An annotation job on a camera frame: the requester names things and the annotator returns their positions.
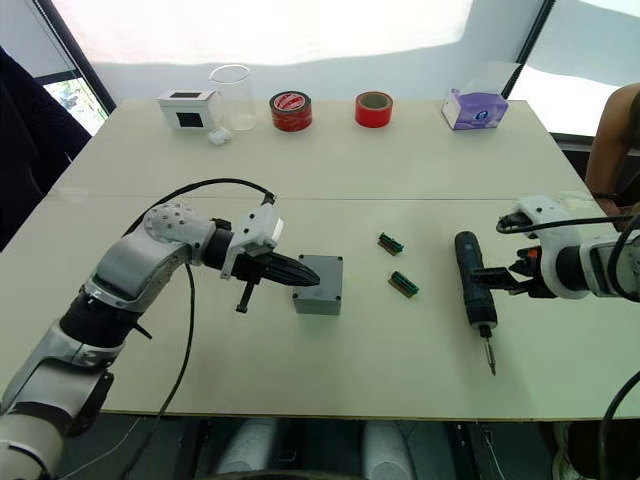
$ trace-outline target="drill bit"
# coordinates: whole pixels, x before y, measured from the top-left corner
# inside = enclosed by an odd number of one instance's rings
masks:
[[[491,342],[489,341],[489,337],[485,337],[484,351],[487,354],[487,362],[489,363],[489,368],[491,368],[491,373],[493,376],[496,376],[496,357],[493,356],[493,348],[491,347]]]

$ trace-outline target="tissue box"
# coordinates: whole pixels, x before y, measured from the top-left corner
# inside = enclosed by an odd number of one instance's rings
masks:
[[[453,130],[495,128],[508,107],[499,93],[460,94],[453,89],[444,100],[442,114]]]

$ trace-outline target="white robotic arm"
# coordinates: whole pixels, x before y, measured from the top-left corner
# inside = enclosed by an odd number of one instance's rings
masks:
[[[530,280],[518,282],[501,267],[476,270],[472,274],[474,283],[534,298],[580,299],[591,292],[598,297],[624,296],[638,301],[640,232],[631,231],[626,239],[616,233],[584,242],[576,225],[547,228],[550,223],[572,221],[564,208],[547,197],[521,199],[513,213],[500,219],[497,230],[523,233],[540,241],[540,246],[518,250],[519,259],[509,267]],[[619,239],[624,240],[622,249],[610,262]],[[610,263],[615,263],[613,268],[609,268]]]
[[[45,479],[57,469],[66,436],[86,431],[113,383],[108,367],[131,329],[184,263],[205,264],[247,282],[245,313],[261,278],[315,285],[318,276],[273,252],[283,222],[265,203],[240,222],[208,220],[179,203],[150,209],[116,242],[16,373],[0,408],[0,480]]]

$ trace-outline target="glass beaker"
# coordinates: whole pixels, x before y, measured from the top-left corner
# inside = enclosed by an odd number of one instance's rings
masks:
[[[222,97],[224,123],[231,130],[251,130],[256,125],[250,76],[249,67],[237,64],[223,65],[209,75]]]

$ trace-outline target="red duct tape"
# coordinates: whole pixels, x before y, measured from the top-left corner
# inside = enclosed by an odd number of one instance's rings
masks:
[[[384,127],[391,120],[393,99],[382,92],[364,92],[356,97],[356,122],[363,127]]]
[[[277,93],[269,100],[273,124],[285,132],[297,132],[311,125],[311,98],[302,92]]]

